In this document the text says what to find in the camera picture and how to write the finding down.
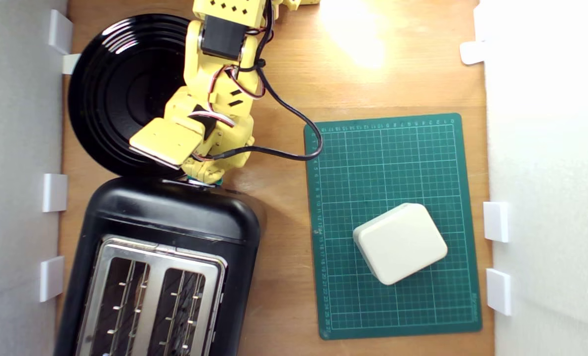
black cable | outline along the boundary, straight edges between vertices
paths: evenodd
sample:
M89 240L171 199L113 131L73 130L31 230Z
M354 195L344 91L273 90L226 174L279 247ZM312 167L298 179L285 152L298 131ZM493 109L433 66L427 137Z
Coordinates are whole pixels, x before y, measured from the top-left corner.
M256 70L256 74L258 74L258 77L263 82L265 89L267 90L267 92L270 93L270 95L272 95L274 100L276 100L277 103L279 103L281 106L286 108L289 112L293 113L294 115L297 115L297 117L299 117L301 120L303 120L306 124L308 124L312 128L312 130L314 131L314 134L316 135L316 137L318 139L318 147L316 148L316 150L314 152L312 152L308 155L296 155L294 153L288 153L288 152L281 151L281 150L274 149L274 148L267 148L267 147L261 147L261 146L245 146L245 147L230 149L228 151L220 153L219 155L204 156L204 158L206 160L222 160L224 158L236 156L236 155L239 155L240 153L244 153L244 152L259 152L259 153L266 153L268 155L287 158L290 160L309 161L309 160L313 160L314 158L316 158L323 151L323 146L324 146L323 136L321 135L321 131L318 129L318 126L316 126L316 124L312 120L310 120L307 116L305 116L305 114L301 113L296 108L293 108L291 105L287 104L283 99L281 99L281 97L278 94L276 94L276 91L274 91L274 88L272 88L272 86L270 85L270 82L268 81L268 79L265 77L265 73L263 72L263 67L265 67L265 60L261 58L261 54L263 53L263 49L265 48L265 45L267 43L269 43L274 38L274 29L273 29L273 27L274 27L274 13L272 11L272 4L270 2L268 2L267 5L265 5L265 12L266 12L266 16L265 16L266 21L265 22L267 24L266 24L266 28L265 28L265 34L264 34L263 38L261 39L258 47L256 47L255 64L251 68L240 68L240 71L251 72L252 70Z

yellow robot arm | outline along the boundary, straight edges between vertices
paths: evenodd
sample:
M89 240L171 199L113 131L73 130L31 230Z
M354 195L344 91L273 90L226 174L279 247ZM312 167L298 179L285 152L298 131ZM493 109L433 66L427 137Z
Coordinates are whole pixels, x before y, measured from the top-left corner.
M301 0L195 0L201 20L190 22L186 35L186 86L167 102L165 117L129 140L132 148L208 184L244 166L250 152L231 151L254 144L252 102L265 93L253 70L262 47L257 35L272 27L267 19L273 24L280 4L296 10Z

toaster slot grill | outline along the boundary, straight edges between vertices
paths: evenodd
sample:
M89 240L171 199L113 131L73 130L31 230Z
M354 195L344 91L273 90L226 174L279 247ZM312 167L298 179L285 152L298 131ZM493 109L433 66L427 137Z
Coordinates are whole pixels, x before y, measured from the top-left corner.
M91 280L77 356L207 355L222 257L108 236Z

white plastic block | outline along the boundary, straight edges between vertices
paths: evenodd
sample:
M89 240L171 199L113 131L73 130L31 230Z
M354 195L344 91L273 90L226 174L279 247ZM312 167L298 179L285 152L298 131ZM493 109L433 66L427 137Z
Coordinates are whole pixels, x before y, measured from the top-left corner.
M72 50L72 22L59 11L50 10L50 32L48 33L48 45L51 45L61 54L70 54Z
M488 306L504 315L511 315L511 277L493 268L487 269Z
M509 242L507 203L485 201L483 203L483 223L485 238L492 241Z
M443 237L421 204L402 204L353 231L371 273L391 285L448 253Z
M42 262L39 282L40 302L46 302L63 293L64 262L63 256Z
M461 52L461 61L465 65L473 65L485 60L486 45L485 42L464 42L459 46Z
M65 174L43 175L44 213L63 212L68 207L68 176Z
M81 53L77 54L66 54L63 56L63 74L72 75L77 66L77 62L81 58Z

black plate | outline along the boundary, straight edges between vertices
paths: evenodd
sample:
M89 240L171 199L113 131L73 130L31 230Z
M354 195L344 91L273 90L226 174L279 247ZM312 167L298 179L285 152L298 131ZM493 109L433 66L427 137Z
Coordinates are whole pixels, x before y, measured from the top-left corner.
M81 54L68 106L87 153L119 176L174 178L176 171L129 150L129 138L156 117L185 85L188 20L143 14L111 25Z

